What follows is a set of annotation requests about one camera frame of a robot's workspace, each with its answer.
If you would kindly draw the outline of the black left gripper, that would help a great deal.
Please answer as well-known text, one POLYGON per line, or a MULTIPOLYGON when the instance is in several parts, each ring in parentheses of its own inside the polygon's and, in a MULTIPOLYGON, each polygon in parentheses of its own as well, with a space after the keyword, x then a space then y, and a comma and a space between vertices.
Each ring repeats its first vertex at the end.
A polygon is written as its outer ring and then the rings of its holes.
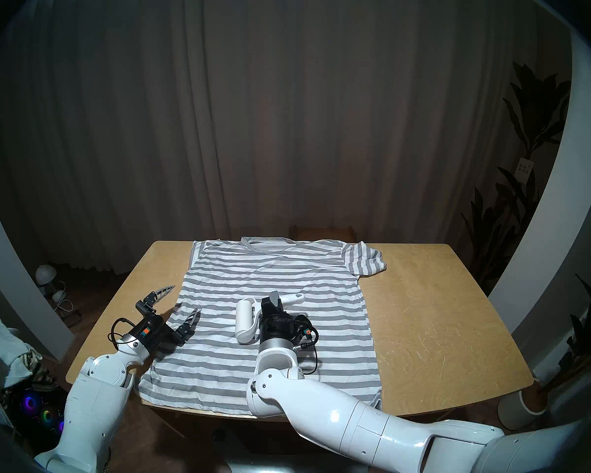
POLYGON ((181 347, 188 339, 200 315, 199 309, 193 308, 181 325, 176 329, 171 328, 156 313, 153 306, 172 292, 173 289, 174 285, 162 287, 150 292, 146 296, 146 302, 139 301, 136 303, 136 309, 143 316, 143 319, 136 325, 136 339, 149 353, 154 353, 163 342, 181 347))

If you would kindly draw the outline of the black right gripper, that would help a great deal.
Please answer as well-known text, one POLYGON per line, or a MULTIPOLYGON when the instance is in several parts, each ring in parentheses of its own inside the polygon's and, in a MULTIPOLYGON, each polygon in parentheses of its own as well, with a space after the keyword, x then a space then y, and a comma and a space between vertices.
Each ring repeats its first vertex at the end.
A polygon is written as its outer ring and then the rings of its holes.
POLYGON ((275 338, 290 342, 311 340, 311 322, 305 314, 284 311, 278 291, 272 291, 268 298, 261 301, 260 342, 275 338))

